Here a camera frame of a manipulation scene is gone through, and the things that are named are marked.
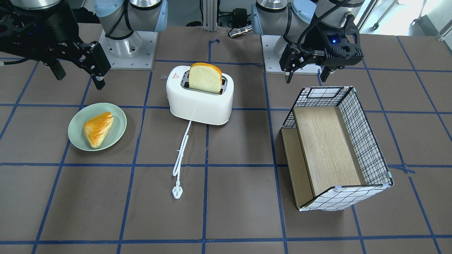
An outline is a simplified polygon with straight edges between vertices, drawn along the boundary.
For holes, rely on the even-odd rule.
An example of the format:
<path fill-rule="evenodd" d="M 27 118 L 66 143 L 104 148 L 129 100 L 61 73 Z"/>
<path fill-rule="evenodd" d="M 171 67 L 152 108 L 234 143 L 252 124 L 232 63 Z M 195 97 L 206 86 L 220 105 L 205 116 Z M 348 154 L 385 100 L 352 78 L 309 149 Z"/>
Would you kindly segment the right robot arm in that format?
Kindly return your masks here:
<path fill-rule="evenodd" d="M 107 50 L 120 58 L 136 56 L 139 31 L 162 32 L 167 26 L 165 0 L 96 0 L 95 13 L 108 40 Z M 74 12 L 66 0 L 2 0 L 1 52 L 41 61 L 58 80 L 66 76 L 60 60 L 74 63 L 91 75 L 96 88 L 111 69 L 100 42 L 85 43 Z"/>

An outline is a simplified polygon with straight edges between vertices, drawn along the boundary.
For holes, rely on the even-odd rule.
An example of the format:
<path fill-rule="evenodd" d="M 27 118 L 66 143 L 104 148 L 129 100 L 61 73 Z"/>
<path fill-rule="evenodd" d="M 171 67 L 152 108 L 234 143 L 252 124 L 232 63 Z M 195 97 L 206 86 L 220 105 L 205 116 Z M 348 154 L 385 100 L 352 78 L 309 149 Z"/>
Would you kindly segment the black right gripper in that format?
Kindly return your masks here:
<path fill-rule="evenodd" d="M 1 7 L 1 42 L 3 53 L 42 61 L 60 81 L 66 77 L 61 61 L 79 61 L 92 76 L 97 90 L 105 86 L 104 77 L 111 69 L 102 45 L 85 43 L 70 7 L 27 10 Z"/>

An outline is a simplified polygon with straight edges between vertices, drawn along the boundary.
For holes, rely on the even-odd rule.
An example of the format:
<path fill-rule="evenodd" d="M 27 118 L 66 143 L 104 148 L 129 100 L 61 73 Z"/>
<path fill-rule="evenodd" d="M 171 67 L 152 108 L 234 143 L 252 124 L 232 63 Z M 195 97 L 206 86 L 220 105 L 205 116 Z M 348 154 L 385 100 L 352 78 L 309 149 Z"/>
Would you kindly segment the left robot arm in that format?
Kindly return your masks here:
<path fill-rule="evenodd" d="M 323 68 L 325 82 L 336 69 L 353 66 L 364 58 L 355 15 L 363 0 L 257 0 L 252 27 L 258 35 L 281 36 L 285 47 L 279 66 L 286 83 L 309 64 Z"/>

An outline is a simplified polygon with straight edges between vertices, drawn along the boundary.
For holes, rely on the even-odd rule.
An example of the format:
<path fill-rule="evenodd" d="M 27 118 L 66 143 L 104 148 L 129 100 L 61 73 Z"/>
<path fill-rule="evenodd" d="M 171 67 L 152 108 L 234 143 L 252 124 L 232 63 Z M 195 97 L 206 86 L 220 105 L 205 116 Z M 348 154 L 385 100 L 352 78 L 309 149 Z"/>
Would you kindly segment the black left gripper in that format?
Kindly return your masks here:
<path fill-rule="evenodd" d="M 326 82 L 334 67 L 353 66 L 363 58 L 359 30 L 354 16 L 347 16 L 343 27 L 331 27 L 320 21 L 304 38 L 301 53 L 294 45 L 286 44 L 279 65 L 289 84 L 296 70 L 307 64 L 324 66 L 321 82 Z"/>

